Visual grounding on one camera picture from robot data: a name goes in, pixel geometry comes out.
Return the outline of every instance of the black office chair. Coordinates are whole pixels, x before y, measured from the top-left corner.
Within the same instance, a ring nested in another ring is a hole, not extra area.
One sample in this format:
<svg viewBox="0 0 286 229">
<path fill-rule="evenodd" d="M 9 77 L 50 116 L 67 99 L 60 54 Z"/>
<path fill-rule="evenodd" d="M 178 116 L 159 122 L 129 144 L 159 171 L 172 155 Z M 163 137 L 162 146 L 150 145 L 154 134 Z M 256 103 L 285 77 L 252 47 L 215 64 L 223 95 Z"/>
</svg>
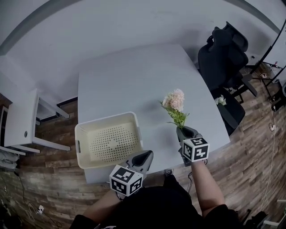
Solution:
<svg viewBox="0 0 286 229">
<path fill-rule="evenodd" d="M 232 42 L 228 45 L 228 51 L 227 51 L 227 79 L 223 85 L 225 88 L 233 88 L 236 91 L 232 94 L 233 97 L 239 96 L 241 99 L 241 103 L 243 103 L 243 98 L 241 94 L 247 90 L 249 90 L 255 97 L 257 96 L 257 91 L 255 88 L 249 83 L 252 79 L 252 75 L 248 74 L 243 76 L 240 73 L 240 70 L 247 65 L 248 58 L 246 54 L 241 50 L 241 47 L 239 47 L 233 40 L 233 34 L 240 34 L 243 39 L 245 40 L 244 43 L 247 42 L 247 39 L 239 32 L 237 31 L 231 24 L 227 22 L 227 25 L 223 29 L 226 31 L 225 34 L 228 34 L 228 36 L 231 37 Z M 210 36 L 207 40 L 207 43 L 210 45 L 214 44 L 213 36 Z"/>
<path fill-rule="evenodd" d="M 257 91 L 249 83 L 252 79 L 252 75 L 248 74 L 243 76 L 240 70 L 248 63 L 248 58 L 244 52 L 240 50 L 234 43 L 228 47 L 228 59 L 227 59 L 227 81 L 223 84 L 224 88 L 233 88 L 236 91 L 232 94 L 233 97 L 239 96 L 241 103 L 243 98 L 241 94 L 246 90 L 249 90 L 255 97 Z"/>
<path fill-rule="evenodd" d="M 224 96 L 226 105 L 218 105 L 219 112 L 224 120 L 228 135 L 238 127 L 245 116 L 240 103 L 223 88 L 227 80 L 228 47 L 232 38 L 227 31 L 215 29 L 212 33 L 213 42 L 206 44 L 198 53 L 200 73 L 214 99 Z"/>
<path fill-rule="evenodd" d="M 223 30 L 229 32 L 232 41 L 241 49 L 241 51 L 246 52 L 248 49 L 248 40 L 243 36 L 235 27 L 227 22 L 227 25 Z"/>
</svg>

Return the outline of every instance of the wooden floor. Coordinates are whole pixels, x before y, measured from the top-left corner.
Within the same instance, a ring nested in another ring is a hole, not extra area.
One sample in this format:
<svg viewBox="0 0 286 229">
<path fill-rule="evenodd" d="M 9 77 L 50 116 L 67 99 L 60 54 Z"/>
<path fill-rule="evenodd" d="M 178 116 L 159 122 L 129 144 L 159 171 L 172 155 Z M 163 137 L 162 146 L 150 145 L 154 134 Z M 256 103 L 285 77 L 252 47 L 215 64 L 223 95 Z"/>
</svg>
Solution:
<svg viewBox="0 0 286 229">
<path fill-rule="evenodd" d="M 248 208 L 252 215 L 259 212 L 269 179 L 273 150 L 274 132 L 269 130 L 272 115 L 260 81 L 252 81 L 258 91 L 254 98 L 249 92 L 243 93 L 243 107 L 246 116 L 239 128 L 232 134 L 231 143 L 213 152 L 207 167 L 221 187 L 229 208 L 243 217 Z M 9 104 L 0 97 L 1 104 Z M 84 171 L 77 165 L 74 127 L 77 124 L 77 102 L 65 105 L 63 109 L 70 114 L 69 119 L 58 118 L 42 123 L 37 127 L 37 136 L 56 143 L 70 145 L 71 151 L 65 152 L 47 147 L 39 147 L 41 153 L 28 154 L 20 158 L 20 177 L 25 189 L 25 203 L 22 199 L 22 186 L 13 172 L 1 172 L 1 199 L 20 215 L 28 228 L 57 228 L 49 216 L 68 228 L 76 214 L 81 214 L 108 190 L 107 184 L 87 185 Z M 275 113 L 277 131 L 275 135 L 274 158 L 271 180 L 262 210 L 270 219 L 282 216 L 286 206 L 276 204 L 277 199 L 286 198 L 286 109 Z M 180 184 L 187 188 L 187 175 L 190 168 L 174 168 Z M 162 172 L 150 175 L 146 186 L 161 185 Z M 193 203 L 198 209 L 195 187 L 190 192 Z M 45 215 L 35 214 L 34 221 L 29 219 L 23 209 L 29 210 L 27 203 L 44 206 Z"/>
</svg>

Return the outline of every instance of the person's arm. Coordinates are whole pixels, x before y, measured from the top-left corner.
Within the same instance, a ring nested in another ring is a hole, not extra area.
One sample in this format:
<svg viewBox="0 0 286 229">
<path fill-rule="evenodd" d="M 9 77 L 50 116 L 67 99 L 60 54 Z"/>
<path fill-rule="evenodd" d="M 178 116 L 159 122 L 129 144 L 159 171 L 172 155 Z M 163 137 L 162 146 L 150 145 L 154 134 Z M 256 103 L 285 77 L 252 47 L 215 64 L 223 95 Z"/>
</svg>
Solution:
<svg viewBox="0 0 286 229">
<path fill-rule="evenodd" d="M 202 216 L 206 217 L 212 209 L 225 204 L 223 193 L 203 161 L 193 162 L 192 172 Z"/>
<path fill-rule="evenodd" d="M 121 200 L 117 197 L 116 192 L 110 190 L 100 200 L 86 209 L 83 216 L 100 224 L 111 214 L 120 202 Z"/>
</svg>

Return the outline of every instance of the chair leg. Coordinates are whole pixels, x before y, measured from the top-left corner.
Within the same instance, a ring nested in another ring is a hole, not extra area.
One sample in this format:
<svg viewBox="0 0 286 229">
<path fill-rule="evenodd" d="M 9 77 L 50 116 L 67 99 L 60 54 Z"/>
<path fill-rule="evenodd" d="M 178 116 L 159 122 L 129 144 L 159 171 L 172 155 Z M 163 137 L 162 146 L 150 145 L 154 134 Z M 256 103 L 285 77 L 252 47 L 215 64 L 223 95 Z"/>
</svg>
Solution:
<svg viewBox="0 0 286 229">
<path fill-rule="evenodd" d="M 23 152 L 20 152 L 20 151 L 17 151 L 17 150 L 13 150 L 13 149 L 10 149 L 10 148 L 5 148 L 5 147 L 0 146 L 0 149 L 2 149 L 4 151 L 7 151 L 7 152 L 10 152 L 10 153 L 15 153 L 15 154 L 26 156 L 26 153 L 23 153 Z"/>
<path fill-rule="evenodd" d="M 251 213 L 251 210 L 250 210 L 250 209 L 247 209 L 247 214 L 246 214 L 246 216 L 243 218 L 243 220 L 241 221 L 241 224 L 242 224 L 242 225 L 245 223 L 245 221 L 246 221 L 247 218 L 249 217 L 250 213 Z"/>
<path fill-rule="evenodd" d="M 271 222 L 271 221 L 268 221 L 268 220 L 264 220 L 263 224 L 274 226 L 274 227 L 278 227 L 279 226 L 279 223 Z"/>
<path fill-rule="evenodd" d="M 243 92 L 247 91 L 248 88 L 245 86 L 242 86 L 241 88 L 239 88 L 238 90 L 236 90 L 233 94 L 231 94 L 233 97 L 236 97 L 240 94 L 242 94 Z"/>
<path fill-rule="evenodd" d="M 43 139 L 40 139 L 40 138 L 36 138 L 36 137 L 33 137 L 32 142 L 36 143 L 36 144 L 39 144 L 39 145 L 44 145 L 44 146 L 47 146 L 47 147 L 51 147 L 51 148 L 57 148 L 57 149 L 62 149 L 62 150 L 66 150 L 66 151 L 70 151 L 71 150 L 71 147 L 69 147 L 69 146 L 60 145 L 60 144 L 53 143 L 53 142 L 50 142 L 50 141 L 46 141 L 46 140 L 43 140 Z"/>
<path fill-rule="evenodd" d="M 241 94 L 240 94 L 240 99 L 241 99 L 240 104 L 241 104 L 241 103 L 244 103 L 244 100 L 243 100 Z"/>
<path fill-rule="evenodd" d="M 25 151 L 29 151 L 29 152 L 40 153 L 40 150 L 38 150 L 38 149 L 29 148 L 29 147 L 25 147 L 25 146 L 22 146 L 22 145 L 14 145 L 12 147 L 18 148 L 18 149 L 22 149 L 22 150 L 25 150 Z"/>
<path fill-rule="evenodd" d="M 42 98 L 39 99 L 39 104 L 41 104 L 42 106 L 44 106 L 45 108 L 47 108 L 48 110 L 52 111 L 52 112 L 58 112 L 61 116 L 65 117 L 65 118 L 69 118 L 70 115 L 63 111 L 62 109 L 60 109 L 57 106 L 51 105 L 50 103 L 44 101 Z"/>
</svg>

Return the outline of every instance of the chair armrest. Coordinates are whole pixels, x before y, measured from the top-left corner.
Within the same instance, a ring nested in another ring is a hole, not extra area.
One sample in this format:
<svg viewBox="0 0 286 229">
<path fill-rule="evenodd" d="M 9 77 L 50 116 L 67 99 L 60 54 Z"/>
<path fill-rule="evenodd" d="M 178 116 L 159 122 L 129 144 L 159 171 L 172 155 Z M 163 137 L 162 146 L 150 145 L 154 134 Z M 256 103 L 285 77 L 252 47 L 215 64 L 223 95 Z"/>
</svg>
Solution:
<svg viewBox="0 0 286 229">
<path fill-rule="evenodd" d="M 238 123 L 228 112 L 228 110 L 220 103 L 218 104 L 218 109 L 224 121 L 227 122 L 228 125 L 230 125 L 233 129 L 236 129 L 238 127 Z"/>
<path fill-rule="evenodd" d="M 249 83 L 248 77 L 243 77 L 241 79 L 242 83 L 244 84 L 245 87 L 256 97 L 257 96 L 257 91 L 255 88 Z"/>
</svg>

